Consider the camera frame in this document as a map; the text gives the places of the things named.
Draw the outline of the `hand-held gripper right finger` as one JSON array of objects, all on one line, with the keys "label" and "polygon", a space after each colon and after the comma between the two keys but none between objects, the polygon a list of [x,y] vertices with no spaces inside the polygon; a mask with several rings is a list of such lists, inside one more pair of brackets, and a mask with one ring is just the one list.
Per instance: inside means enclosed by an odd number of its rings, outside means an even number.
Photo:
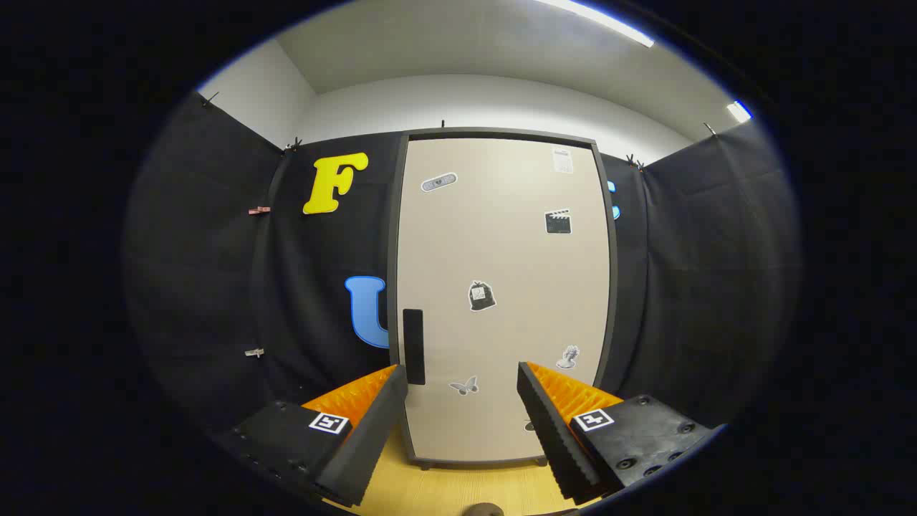
[{"label": "hand-held gripper right finger", "polygon": [[664,476],[724,431],[649,395],[621,399],[522,360],[517,392],[563,497],[622,497]]}]

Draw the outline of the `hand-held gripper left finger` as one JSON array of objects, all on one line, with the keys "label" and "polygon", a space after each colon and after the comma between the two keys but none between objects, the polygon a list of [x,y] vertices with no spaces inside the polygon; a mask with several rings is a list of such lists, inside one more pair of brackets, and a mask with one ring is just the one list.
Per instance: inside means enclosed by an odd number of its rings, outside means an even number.
[{"label": "hand-held gripper left finger", "polygon": [[289,493],[352,507],[363,503],[407,393],[405,367],[390,365],[306,403],[273,401],[215,441]]}]

